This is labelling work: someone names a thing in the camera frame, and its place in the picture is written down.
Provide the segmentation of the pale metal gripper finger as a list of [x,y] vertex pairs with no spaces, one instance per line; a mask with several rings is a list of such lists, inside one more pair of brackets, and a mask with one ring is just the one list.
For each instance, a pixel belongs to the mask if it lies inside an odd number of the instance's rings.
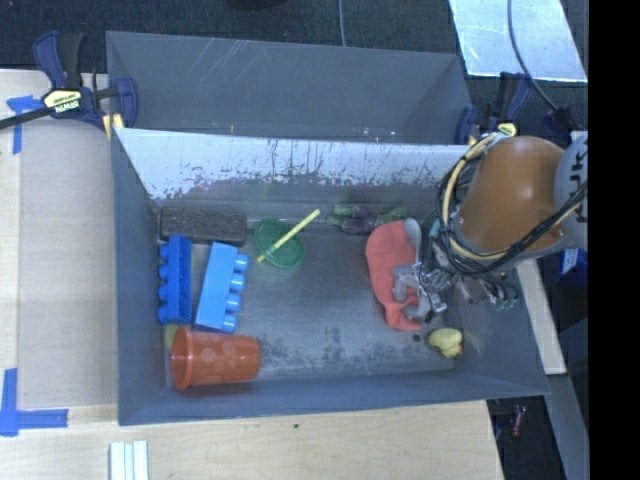
[[447,309],[448,305],[437,292],[420,289],[418,291],[417,301],[410,302],[403,309],[403,313],[411,320],[430,322],[436,316],[443,314]]
[[426,269],[421,263],[400,264],[391,269],[393,275],[392,295],[394,299],[406,299],[412,288],[419,297],[437,293],[449,287],[449,273],[436,268]]

